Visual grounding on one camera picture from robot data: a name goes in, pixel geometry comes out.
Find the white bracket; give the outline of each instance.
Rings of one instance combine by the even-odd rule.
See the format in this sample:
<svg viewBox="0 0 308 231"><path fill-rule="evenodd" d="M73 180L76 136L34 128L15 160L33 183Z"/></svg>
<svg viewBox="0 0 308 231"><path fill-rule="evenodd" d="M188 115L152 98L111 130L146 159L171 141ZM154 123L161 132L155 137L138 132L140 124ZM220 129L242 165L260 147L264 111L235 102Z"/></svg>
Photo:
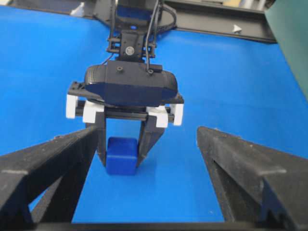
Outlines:
<svg viewBox="0 0 308 231"><path fill-rule="evenodd" d="M86 100L85 106L83 108L82 122L84 123L95 123L95 117L97 112L104 112L105 106L97 103L92 103Z"/></svg>
<svg viewBox="0 0 308 231"><path fill-rule="evenodd" d="M146 107L146 112L149 116L156 116L156 127L167 128L168 127L168 113L165 106L159 107Z"/></svg>
<svg viewBox="0 0 308 231"><path fill-rule="evenodd" d="M66 118L75 119L78 96L66 95Z"/></svg>
<svg viewBox="0 0 308 231"><path fill-rule="evenodd" d="M173 125L181 126L183 120L184 104L170 104L171 113L174 115Z"/></svg>

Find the green panel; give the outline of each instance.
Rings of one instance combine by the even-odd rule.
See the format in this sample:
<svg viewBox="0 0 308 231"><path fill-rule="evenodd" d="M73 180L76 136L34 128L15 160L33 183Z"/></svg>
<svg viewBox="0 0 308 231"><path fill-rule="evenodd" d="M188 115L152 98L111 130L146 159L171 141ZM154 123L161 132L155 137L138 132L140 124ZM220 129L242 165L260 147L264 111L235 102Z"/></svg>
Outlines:
<svg viewBox="0 0 308 231"><path fill-rule="evenodd" d="M308 0L277 0L266 18L308 99Z"/></svg>

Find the black frame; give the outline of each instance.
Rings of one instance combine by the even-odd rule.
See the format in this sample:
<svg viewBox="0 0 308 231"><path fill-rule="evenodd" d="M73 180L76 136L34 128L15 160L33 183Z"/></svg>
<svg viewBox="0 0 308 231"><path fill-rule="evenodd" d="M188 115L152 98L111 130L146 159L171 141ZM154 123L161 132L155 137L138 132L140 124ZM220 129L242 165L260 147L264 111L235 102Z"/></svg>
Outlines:
<svg viewBox="0 0 308 231"><path fill-rule="evenodd" d="M70 14L81 2L85 2L84 17L95 19L98 14L95 11L96 0L13 0L10 6ZM165 4L174 8L177 12L176 30L276 43L264 12L204 2L193 3L185 0L165 0ZM240 33L233 33L233 25L238 25L243 30Z"/></svg>

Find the blue surface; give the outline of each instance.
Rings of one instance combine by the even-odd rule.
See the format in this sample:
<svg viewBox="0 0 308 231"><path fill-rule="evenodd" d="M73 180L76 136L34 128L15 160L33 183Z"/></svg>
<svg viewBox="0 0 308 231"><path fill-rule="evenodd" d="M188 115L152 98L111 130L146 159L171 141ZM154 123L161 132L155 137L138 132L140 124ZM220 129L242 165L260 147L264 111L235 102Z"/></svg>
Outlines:
<svg viewBox="0 0 308 231"><path fill-rule="evenodd" d="M109 175L134 175L137 164L138 141L134 138L110 137L106 154Z"/></svg>
<svg viewBox="0 0 308 231"><path fill-rule="evenodd" d="M65 118L65 95L108 56L108 28L6 7L0 25L0 153L84 128ZM198 126L308 157L308 104L277 44L172 31L156 54L185 98L183 125L169 125L135 176L108 175L95 155L74 222L222 221ZM108 137L138 138L137 121L107 123Z"/></svg>

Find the blue block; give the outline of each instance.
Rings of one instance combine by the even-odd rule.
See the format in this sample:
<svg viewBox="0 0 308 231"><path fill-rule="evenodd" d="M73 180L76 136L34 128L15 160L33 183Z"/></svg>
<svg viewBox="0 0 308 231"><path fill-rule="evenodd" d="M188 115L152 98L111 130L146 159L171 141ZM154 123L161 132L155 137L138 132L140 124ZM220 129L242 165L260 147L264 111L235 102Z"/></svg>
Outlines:
<svg viewBox="0 0 308 231"><path fill-rule="evenodd" d="M110 175L134 175L138 142L133 138L110 137L106 154L106 170Z"/></svg>

